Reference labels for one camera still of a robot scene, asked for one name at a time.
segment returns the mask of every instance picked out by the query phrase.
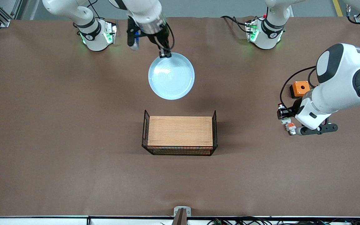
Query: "yellow line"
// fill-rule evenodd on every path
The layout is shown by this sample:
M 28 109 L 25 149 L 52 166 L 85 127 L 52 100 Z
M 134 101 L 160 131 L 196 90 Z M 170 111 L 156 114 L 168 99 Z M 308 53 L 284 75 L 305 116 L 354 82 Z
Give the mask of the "yellow line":
M 338 3 L 338 0 L 333 0 L 334 8 L 336 9 L 336 13 L 338 17 L 343 16 L 343 12 L 341 11 L 340 4 Z

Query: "black wire basket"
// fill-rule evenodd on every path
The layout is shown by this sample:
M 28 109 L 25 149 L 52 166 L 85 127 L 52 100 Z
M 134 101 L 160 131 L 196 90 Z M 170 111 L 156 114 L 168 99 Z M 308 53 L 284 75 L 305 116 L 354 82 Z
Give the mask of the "black wire basket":
M 216 111 L 212 116 L 212 146 L 156 146 L 148 145 L 148 131 L 150 116 L 145 110 L 144 127 L 142 132 L 141 146 L 152 155 L 195 155 L 210 156 L 218 147 L 218 132 L 216 126 Z

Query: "brown table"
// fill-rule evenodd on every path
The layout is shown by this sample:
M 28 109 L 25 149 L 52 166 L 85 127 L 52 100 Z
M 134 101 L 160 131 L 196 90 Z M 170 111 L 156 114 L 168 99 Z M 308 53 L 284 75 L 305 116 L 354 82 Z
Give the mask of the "brown table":
M 125 21 L 102 52 L 70 21 L 1 29 L 0 215 L 165 215 L 187 205 L 194 215 L 360 216 L 360 106 L 331 116 L 340 128 L 321 136 L 290 137 L 276 117 L 286 78 L 335 43 L 360 45 L 360 26 L 291 18 L 276 48 L 259 50 L 224 19 L 168 21 L 174 51 L 196 73 L 177 101 L 151 90 L 158 50 L 142 38 L 131 51 Z M 219 147 L 211 157 L 150 155 L 145 109 L 216 110 Z

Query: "orange box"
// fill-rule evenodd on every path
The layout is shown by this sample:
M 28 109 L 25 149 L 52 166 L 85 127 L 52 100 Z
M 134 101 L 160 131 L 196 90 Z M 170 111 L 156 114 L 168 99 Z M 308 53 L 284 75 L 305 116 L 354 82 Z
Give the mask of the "orange box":
M 304 96 L 310 90 L 309 84 L 307 81 L 295 81 L 290 86 L 291 97 L 292 98 L 299 98 Z

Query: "round plate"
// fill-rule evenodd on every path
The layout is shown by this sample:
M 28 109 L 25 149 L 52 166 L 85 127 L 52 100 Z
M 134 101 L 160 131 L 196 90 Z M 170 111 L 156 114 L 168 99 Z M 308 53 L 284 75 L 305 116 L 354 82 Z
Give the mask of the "round plate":
M 184 97 L 193 87 L 194 68 L 190 61 L 179 53 L 171 57 L 157 57 L 148 71 L 148 81 L 159 97 L 175 100 Z

